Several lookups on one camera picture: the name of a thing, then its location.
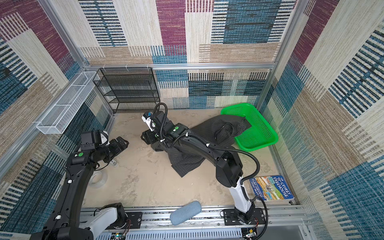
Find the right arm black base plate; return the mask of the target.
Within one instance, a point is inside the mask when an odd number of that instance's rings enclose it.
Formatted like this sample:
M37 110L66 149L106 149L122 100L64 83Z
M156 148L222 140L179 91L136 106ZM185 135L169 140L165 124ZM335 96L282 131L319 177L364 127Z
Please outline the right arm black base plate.
M251 207L248 212L243 213L237 209L224 209L221 211L226 226L235 225L264 225L266 215L261 208Z

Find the dark pinstriped long sleeve shirt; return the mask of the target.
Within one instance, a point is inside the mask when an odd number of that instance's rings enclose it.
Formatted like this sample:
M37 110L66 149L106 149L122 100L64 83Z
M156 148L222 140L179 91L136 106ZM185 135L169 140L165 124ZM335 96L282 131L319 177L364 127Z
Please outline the dark pinstriped long sleeve shirt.
M157 122L157 125L153 132L158 135L158 141L151 147L156 152L168 153L171 165L180 177L198 168L206 159L196 149L202 144L198 137L205 143L229 148L235 143L235 137L251 127L244 117L232 115L213 117L191 129L180 123L174 125L166 119L163 129L165 141L161 143L158 134L161 122Z

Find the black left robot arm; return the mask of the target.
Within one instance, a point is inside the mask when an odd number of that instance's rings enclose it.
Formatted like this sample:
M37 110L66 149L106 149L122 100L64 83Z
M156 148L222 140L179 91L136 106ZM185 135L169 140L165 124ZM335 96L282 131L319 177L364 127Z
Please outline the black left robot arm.
M32 240L93 240L109 227L121 229L128 217L121 203L106 205L81 227L80 213L88 183L100 161L108 164L129 142L122 137L102 143L90 136L82 139L81 151L73 152L65 166L65 182L51 216Z

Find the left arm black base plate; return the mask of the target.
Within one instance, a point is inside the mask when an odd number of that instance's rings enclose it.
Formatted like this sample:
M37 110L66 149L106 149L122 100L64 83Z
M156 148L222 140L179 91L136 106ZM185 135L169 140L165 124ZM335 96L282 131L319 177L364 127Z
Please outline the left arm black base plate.
M126 212L127 221L122 230L140 229L142 224L142 212Z

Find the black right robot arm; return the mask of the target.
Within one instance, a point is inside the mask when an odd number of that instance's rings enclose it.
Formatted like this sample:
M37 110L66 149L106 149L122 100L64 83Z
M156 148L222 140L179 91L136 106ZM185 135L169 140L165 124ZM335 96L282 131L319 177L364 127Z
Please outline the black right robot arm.
M173 124L165 112L146 112L142 116L149 129L141 139L157 152L167 152L174 170L184 177L204 160L215 166L216 180L230 190L235 212L232 218L241 224L255 220L255 198L250 198L244 182L260 172L259 160L246 151L235 149L235 137L251 128L244 117L219 115L189 128Z

